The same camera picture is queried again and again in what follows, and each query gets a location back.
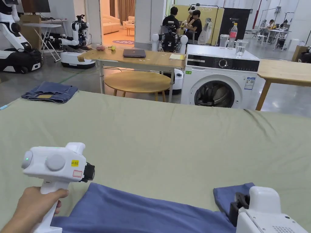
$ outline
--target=black t-shirt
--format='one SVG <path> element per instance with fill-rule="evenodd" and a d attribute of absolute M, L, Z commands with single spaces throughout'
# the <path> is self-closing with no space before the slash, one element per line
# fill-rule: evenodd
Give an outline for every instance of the black t-shirt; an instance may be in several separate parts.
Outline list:
<path fill-rule="evenodd" d="M 195 20 L 195 21 L 193 22 L 192 26 L 193 26 L 193 27 L 197 27 L 197 29 L 196 29 L 196 32 L 197 32 L 197 33 L 194 35 L 194 39 L 195 39 L 195 40 L 198 40 L 198 39 L 199 39 L 199 36 L 200 36 L 200 34 L 201 34 L 201 32 L 202 32 L 202 22 L 201 22 L 201 20 L 200 20 L 200 19 Z"/>
<path fill-rule="evenodd" d="M 173 15 L 165 17 L 165 19 L 163 20 L 162 26 L 169 25 L 169 21 L 173 21 L 174 22 L 176 30 L 179 28 L 179 21 Z"/>

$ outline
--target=round wooden stool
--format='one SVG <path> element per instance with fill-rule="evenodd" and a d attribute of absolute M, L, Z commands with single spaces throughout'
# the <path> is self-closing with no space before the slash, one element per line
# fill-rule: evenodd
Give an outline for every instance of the round wooden stool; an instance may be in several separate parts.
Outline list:
<path fill-rule="evenodd" d="M 104 82 L 108 87 L 114 89 L 114 96 L 117 91 L 125 93 L 154 93 L 155 100 L 158 101 L 158 92 L 162 92 L 163 102 L 165 102 L 164 91 L 169 89 L 171 79 L 165 75 L 155 72 L 125 71 L 105 77 Z"/>

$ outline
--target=beige sofa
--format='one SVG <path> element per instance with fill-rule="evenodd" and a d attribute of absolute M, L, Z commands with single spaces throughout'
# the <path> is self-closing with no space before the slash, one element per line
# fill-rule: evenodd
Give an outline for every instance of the beige sofa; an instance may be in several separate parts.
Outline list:
<path fill-rule="evenodd" d="M 135 17 L 129 16 L 128 21 L 123 21 L 123 29 L 126 29 L 126 27 L 125 27 L 126 24 L 132 24 L 133 22 L 135 22 Z"/>
<path fill-rule="evenodd" d="M 118 32 L 120 30 L 120 20 L 110 15 L 103 15 L 101 19 L 103 34 Z"/>

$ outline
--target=monitor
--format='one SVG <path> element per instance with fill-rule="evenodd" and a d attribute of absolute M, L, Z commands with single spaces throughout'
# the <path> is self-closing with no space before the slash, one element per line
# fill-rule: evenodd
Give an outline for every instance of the monitor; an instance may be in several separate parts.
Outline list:
<path fill-rule="evenodd" d="M 21 0 L 25 13 L 50 13 L 49 0 Z"/>

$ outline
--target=laptop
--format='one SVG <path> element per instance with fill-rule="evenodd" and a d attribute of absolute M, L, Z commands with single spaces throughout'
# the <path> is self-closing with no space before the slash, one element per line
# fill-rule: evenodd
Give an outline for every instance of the laptop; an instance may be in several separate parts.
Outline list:
<path fill-rule="evenodd" d="M 143 49 L 125 49 L 123 52 L 123 57 L 145 58 L 146 52 Z"/>

